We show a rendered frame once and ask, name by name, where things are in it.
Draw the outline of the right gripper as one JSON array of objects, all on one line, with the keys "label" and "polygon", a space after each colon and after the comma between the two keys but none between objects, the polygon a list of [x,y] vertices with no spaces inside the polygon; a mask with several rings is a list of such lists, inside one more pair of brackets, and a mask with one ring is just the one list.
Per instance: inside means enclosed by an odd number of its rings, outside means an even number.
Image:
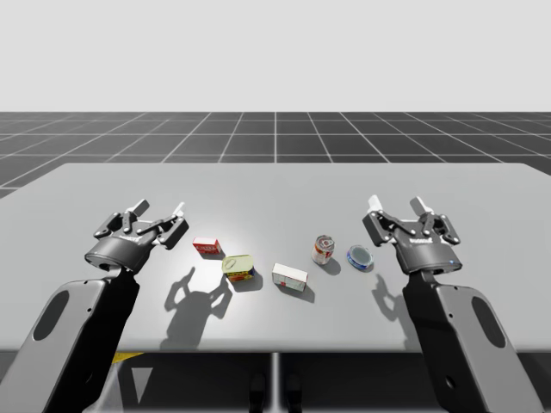
[{"label": "right gripper", "polygon": [[461,240],[445,214],[437,214],[420,197],[410,201],[418,221],[401,221],[387,214],[379,197],[368,199],[362,222],[375,247],[393,242],[404,274],[431,271],[445,274],[461,269],[461,261],[452,250]]}]

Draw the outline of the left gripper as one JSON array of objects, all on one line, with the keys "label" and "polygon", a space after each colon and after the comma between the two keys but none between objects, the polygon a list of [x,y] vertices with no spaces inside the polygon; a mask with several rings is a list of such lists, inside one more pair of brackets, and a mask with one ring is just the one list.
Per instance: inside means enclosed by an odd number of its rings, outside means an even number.
[{"label": "left gripper", "polygon": [[123,213],[113,213],[95,231],[96,244],[84,255],[89,264],[104,271],[122,268],[138,273],[148,261],[155,245],[172,250],[189,229],[181,202],[165,219],[138,220],[150,207],[146,199]]}]

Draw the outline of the blue flat can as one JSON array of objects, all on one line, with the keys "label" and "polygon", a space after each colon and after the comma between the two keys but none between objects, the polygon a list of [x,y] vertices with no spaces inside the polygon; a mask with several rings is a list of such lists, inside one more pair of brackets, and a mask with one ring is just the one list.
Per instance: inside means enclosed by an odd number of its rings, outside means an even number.
[{"label": "blue flat can", "polygon": [[371,252],[362,245],[353,245],[347,251],[347,260],[354,268],[365,271],[374,262]]}]

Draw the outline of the red and white can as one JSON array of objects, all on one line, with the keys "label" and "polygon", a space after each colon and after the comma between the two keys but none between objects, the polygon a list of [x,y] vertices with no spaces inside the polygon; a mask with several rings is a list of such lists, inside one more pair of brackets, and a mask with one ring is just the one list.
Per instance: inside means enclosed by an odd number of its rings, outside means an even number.
[{"label": "red and white can", "polygon": [[328,235],[321,235],[316,238],[312,249],[312,259],[318,265],[326,265],[332,257],[335,249],[335,242]]}]

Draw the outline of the green and blue rectangular can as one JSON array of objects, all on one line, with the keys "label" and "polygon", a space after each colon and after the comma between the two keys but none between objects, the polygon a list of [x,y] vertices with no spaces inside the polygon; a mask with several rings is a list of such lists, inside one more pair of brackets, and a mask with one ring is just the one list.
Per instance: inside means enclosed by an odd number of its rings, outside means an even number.
[{"label": "green and blue rectangular can", "polygon": [[226,256],[222,260],[221,269],[231,283],[250,280],[255,274],[253,258],[250,255]]}]

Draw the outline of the red and white carton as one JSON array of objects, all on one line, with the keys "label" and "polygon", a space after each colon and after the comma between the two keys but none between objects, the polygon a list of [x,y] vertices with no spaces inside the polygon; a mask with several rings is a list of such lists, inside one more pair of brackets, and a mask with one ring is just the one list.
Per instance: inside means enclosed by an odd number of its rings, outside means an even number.
[{"label": "red and white carton", "polygon": [[280,287],[286,287],[303,293],[306,289],[308,273],[297,268],[275,263],[272,268],[272,281]]}]

